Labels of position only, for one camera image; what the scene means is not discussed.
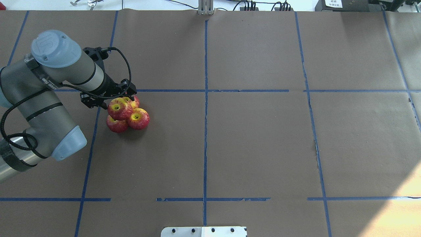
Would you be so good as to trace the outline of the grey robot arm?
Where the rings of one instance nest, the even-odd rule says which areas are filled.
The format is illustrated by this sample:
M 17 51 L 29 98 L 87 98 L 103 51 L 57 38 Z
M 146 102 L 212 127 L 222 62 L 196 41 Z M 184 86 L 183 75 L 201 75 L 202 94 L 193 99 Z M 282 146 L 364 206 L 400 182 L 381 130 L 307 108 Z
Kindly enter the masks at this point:
M 40 33 L 22 60 L 1 68 L 1 182 L 49 157 L 64 160 L 86 146 L 80 127 L 55 90 L 80 91 L 81 102 L 107 109 L 105 100 L 137 93 L 132 78 L 114 82 L 103 61 L 116 47 L 81 48 L 59 30 Z

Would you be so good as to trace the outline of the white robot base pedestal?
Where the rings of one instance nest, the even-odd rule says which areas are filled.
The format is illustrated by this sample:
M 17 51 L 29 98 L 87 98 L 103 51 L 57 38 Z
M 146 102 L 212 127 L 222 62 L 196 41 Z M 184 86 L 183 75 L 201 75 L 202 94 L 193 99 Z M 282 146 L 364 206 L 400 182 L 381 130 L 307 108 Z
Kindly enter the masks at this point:
M 165 227 L 161 237 L 247 237 L 244 226 L 185 226 Z

